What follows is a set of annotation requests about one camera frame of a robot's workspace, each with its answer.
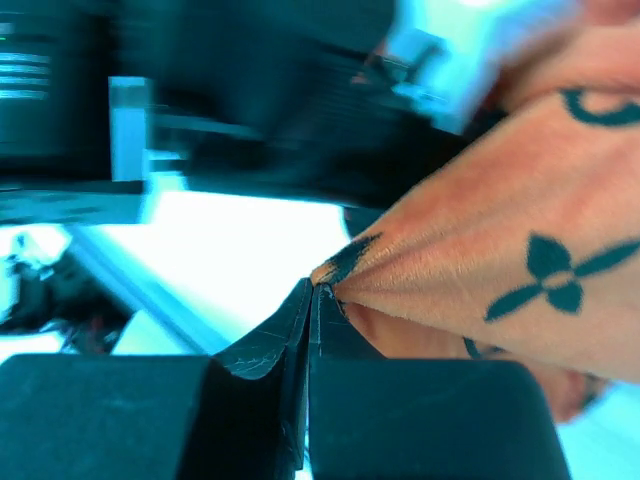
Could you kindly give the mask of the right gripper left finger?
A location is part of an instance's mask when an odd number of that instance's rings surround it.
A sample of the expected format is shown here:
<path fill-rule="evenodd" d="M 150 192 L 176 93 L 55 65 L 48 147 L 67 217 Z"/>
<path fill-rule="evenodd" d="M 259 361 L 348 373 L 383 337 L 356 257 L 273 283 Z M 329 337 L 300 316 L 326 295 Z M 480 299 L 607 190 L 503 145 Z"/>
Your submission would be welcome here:
<path fill-rule="evenodd" d="M 282 360 L 287 359 L 289 348 L 297 350 L 311 298 L 311 281 L 307 278 L 299 280 L 269 318 L 216 353 L 213 359 L 241 379 L 259 380 L 267 376 Z"/>

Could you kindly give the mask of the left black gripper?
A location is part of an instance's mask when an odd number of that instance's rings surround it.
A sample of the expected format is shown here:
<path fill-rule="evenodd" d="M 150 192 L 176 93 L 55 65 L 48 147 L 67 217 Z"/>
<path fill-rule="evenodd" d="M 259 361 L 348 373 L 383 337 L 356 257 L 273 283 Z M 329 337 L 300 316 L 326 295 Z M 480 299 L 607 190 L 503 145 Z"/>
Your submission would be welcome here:
<path fill-rule="evenodd" d="M 149 147 L 196 191 L 385 208 L 469 143 L 395 93 L 396 1 L 121 1 Z"/>

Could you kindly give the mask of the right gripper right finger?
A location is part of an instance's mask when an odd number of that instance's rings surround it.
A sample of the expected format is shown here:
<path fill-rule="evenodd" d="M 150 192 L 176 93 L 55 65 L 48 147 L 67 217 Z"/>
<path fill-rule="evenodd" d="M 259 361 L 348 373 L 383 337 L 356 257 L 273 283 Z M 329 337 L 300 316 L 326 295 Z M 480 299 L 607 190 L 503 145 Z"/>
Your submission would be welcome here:
<path fill-rule="evenodd" d="M 309 354 L 312 360 L 385 359 L 350 323 L 329 285 L 314 288 L 309 335 Z"/>

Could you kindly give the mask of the orange patterned pillowcase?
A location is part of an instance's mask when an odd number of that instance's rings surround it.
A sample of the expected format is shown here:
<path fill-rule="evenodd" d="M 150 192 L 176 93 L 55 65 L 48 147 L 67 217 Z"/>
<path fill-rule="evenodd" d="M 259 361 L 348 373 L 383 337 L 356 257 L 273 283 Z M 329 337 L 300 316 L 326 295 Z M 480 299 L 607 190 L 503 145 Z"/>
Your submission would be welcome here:
<path fill-rule="evenodd" d="M 524 364 L 566 422 L 639 379 L 639 5 L 528 45 L 505 117 L 319 266 L 390 358 Z"/>

